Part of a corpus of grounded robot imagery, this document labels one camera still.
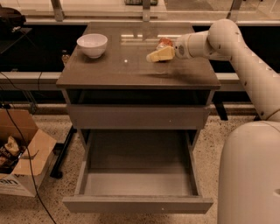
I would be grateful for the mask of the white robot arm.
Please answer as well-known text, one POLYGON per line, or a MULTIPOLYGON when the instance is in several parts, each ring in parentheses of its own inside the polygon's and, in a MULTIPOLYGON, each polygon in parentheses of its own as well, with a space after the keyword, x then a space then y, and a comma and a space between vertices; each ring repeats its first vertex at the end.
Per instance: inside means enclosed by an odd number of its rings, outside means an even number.
POLYGON ((245 43, 237 24, 214 22, 208 31, 159 43, 149 62, 203 57, 227 60, 260 117, 235 129, 220 156, 218 224, 280 224, 280 75, 245 43))

